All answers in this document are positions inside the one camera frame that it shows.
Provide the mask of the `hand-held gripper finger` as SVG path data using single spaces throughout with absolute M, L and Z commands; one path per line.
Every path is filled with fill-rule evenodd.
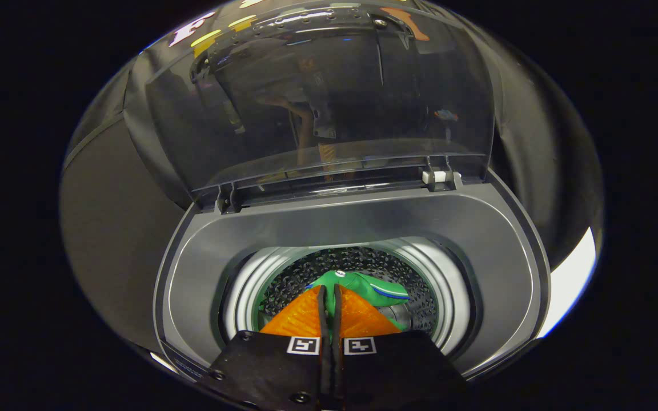
M 402 332 L 337 284 L 332 394 L 342 410 L 457 410 L 467 381 L 422 331 Z
M 331 387 L 323 286 L 290 302 L 266 332 L 239 331 L 208 369 L 208 392 L 243 410 L 318 410 Z

